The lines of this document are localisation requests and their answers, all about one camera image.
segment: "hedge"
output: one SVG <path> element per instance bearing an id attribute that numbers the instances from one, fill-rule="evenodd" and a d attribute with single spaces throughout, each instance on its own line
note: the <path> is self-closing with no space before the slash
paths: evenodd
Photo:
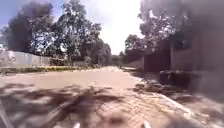
<path id="1" fill-rule="evenodd" d="M 32 72 L 50 72 L 50 71 L 73 71 L 73 70 L 90 70 L 101 68 L 100 65 L 69 67 L 69 66 L 45 66 L 33 68 L 0 68 L 0 74 L 7 73 L 32 73 Z"/>

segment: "sky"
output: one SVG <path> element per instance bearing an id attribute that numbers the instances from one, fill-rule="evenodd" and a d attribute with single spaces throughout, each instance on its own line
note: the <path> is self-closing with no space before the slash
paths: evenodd
<path id="1" fill-rule="evenodd" d="M 31 0 L 4 0 L 0 4 L 0 28 L 17 14 L 24 3 Z M 61 15 L 61 5 L 68 0 L 38 0 L 51 1 L 55 19 Z M 81 0 L 86 7 L 87 18 L 94 23 L 101 23 L 100 37 L 111 47 L 112 54 L 124 50 L 124 42 L 129 34 L 142 36 L 139 30 L 141 20 L 137 18 L 140 12 L 140 0 Z"/>

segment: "tree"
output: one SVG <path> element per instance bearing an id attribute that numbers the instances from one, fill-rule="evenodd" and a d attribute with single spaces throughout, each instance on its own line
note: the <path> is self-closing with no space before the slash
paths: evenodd
<path id="1" fill-rule="evenodd" d="M 111 63 L 110 46 L 99 39 L 92 44 L 91 58 L 94 64 L 109 65 Z"/>
<path id="2" fill-rule="evenodd" d="M 146 42 L 144 39 L 139 38 L 137 35 L 129 35 L 125 41 L 125 56 L 124 62 L 132 62 L 140 59 L 146 48 Z"/>
<path id="3" fill-rule="evenodd" d="M 152 47 L 189 27 L 189 11 L 180 0 L 143 0 L 139 18 L 143 21 L 141 33 Z"/>
<path id="4" fill-rule="evenodd" d="M 143 50 L 145 48 L 145 42 L 137 35 L 129 35 L 125 41 L 125 50 Z"/>
<path id="5" fill-rule="evenodd" d="M 9 50 L 38 54 L 48 46 L 53 21 L 52 5 L 31 1 L 3 29 Z"/>
<path id="6" fill-rule="evenodd" d="M 67 58 L 71 65 L 89 57 L 94 63 L 110 63 L 110 46 L 99 38 L 101 25 L 86 18 L 79 0 L 64 3 L 63 14 L 56 22 L 52 8 L 49 3 L 35 1 L 24 5 L 2 30 L 9 50 Z"/>

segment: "road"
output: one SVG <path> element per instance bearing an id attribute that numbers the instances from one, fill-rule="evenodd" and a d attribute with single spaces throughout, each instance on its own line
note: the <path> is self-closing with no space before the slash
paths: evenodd
<path id="1" fill-rule="evenodd" d="M 133 88 L 141 80 L 128 72 L 122 72 L 116 67 L 106 67 L 98 70 L 74 71 L 74 72 L 49 72 L 38 74 L 17 74 L 10 77 L 1 77 L 2 85 L 19 83 L 34 85 L 37 88 L 55 89 L 71 86 L 99 86 L 113 87 L 117 89 Z"/>
<path id="2" fill-rule="evenodd" d="M 94 95 L 88 94 L 87 100 L 84 95 L 85 98 L 80 103 L 84 106 L 72 107 L 78 106 L 76 109 L 81 113 L 75 113 L 75 117 L 78 116 L 82 124 L 91 124 L 89 126 L 91 128 L 93 124 L 96 125 L 96 121 L 91 123 L 90 117 L 100 118 L 97 120 L 100 126 L 96 126 L 99 128 L 118 127 L 114 123 L 122 124 L 119 125 L 122 128 L 137 128 L 145 120 L 150 121 L 153 128 L 198 128 L 194 121 L 185 119 L 184 112 L 160 96 L 150 93 L 138 94 L 128 90 L 133 89 L 140 81 L 141 78 L 116 67 L 88 71 L 17 74 L 0 77 L 0 98 L 11 122 L 18 128 L 38 128 L 37 126 L 46 120 L 45 117 L 53 109 L 73 99 L 89 86 L 102 90 L 95 91 Z M 124 122 L 119 120 L 116 122 L 117 119 L 113 122 L 112 117 L 114 118 L 115 113 L 120 113 L 119 119 L 122 117 L 120 120 Z"/>

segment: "fence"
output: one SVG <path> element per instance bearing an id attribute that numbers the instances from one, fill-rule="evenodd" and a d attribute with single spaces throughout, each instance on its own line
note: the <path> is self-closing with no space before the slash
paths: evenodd
<path id="1" fill-rule="evenodd" d="M 28 53 L 6 51 L 0 49 L 0 66 L 5 68 L 30 68 L 50 66 L 51 58 Z"/>

